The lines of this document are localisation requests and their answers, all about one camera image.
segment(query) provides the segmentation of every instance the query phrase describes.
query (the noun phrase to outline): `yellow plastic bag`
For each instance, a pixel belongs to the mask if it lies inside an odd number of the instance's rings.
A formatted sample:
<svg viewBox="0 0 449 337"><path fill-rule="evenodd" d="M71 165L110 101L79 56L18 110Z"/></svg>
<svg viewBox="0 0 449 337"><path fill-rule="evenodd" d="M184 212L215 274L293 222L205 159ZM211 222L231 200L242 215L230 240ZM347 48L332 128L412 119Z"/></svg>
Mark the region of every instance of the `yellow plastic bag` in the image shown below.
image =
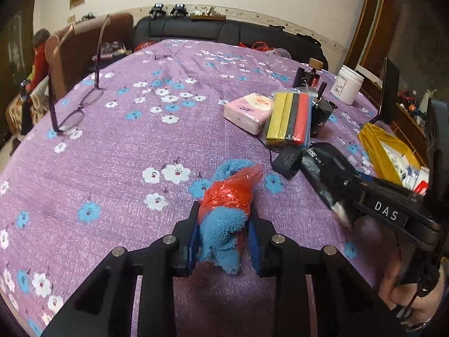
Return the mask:
<svg viewBox="0 0 449 337"><path fill-rule="evenodd" d="M359 139L365 151L370 156L370 161L373 164L374 170L378 178L394 182L402 186L402 180L396 172L387 152L382 146L385 143L401 155L405 155L409 165L419 169L421 165L416 160L411 149L400 139L388 134L377 125L367 123L363 126L359 133Z"/></svg>

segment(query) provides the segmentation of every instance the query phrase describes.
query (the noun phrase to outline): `brown leather armchair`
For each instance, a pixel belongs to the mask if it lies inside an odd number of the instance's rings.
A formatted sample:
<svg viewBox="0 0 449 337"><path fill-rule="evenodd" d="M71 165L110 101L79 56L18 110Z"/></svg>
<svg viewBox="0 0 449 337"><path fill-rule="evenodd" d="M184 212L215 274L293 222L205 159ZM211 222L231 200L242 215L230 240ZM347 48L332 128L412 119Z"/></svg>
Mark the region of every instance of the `brown leather armchair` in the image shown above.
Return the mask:
<svg viewBox="0 0 449 337"><path fill-rule="evenodd" d="M129 13L110 14L111 22L106 25L103 42L127 42L132 33L133 17ZM75 84L86 77L92 56L97 52L98 36L105 17L80 21L73 24L75 31L61 46L51 67L53 91L56 99L63 98ZM53 51L59 39L69 26L52 34L45 43L45 56L51 62Z"/></svg>

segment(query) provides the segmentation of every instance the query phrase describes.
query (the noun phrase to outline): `blue microfiber cloth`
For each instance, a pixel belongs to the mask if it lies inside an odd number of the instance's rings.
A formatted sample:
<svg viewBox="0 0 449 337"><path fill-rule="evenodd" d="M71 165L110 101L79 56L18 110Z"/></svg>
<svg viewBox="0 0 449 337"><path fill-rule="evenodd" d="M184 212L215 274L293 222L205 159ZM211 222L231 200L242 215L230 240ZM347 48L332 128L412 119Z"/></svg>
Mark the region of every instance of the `blue microfiber cloth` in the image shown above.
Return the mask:
<svg viewBox="0 0 449 337"><path fill-rule="evenodd" d="M250 160L228 160L221 164L212 177L212 182L223 181L244 169L254 166ZM241 209L217 207L203 219L199 226L200 251L198 261L211 261L229 274L240 270L240 254L237 251L237 232L247 220Z"/></svg>

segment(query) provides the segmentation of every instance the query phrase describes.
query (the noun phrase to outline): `pink tissue package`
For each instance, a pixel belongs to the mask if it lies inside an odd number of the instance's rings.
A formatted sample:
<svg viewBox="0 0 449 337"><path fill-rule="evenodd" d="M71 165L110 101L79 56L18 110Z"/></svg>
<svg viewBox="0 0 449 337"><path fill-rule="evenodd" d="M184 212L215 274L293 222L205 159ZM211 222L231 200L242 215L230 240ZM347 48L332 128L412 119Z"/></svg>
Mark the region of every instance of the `pink tissue package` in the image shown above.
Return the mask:
<svg viewBox="0 0 449 337"><path fill-rule="evenodd" d="M239 128L256 135L268 120L272 103L272 99L253 92L227 103L223 116Z"/></svg>

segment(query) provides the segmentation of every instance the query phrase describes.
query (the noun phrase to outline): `white plastic jar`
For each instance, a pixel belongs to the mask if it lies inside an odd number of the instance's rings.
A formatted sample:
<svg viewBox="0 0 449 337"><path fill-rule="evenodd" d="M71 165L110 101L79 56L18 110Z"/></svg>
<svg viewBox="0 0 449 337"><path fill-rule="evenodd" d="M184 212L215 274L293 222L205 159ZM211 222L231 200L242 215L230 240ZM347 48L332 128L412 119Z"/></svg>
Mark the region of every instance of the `white plastic jar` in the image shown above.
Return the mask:
<svg viewBox="0 0 449 337"><path fill-rule="evenodd" d="M331 93L348 105L352 105L362 83L363 76L349 67L342 66L331 88Z"/></svg>

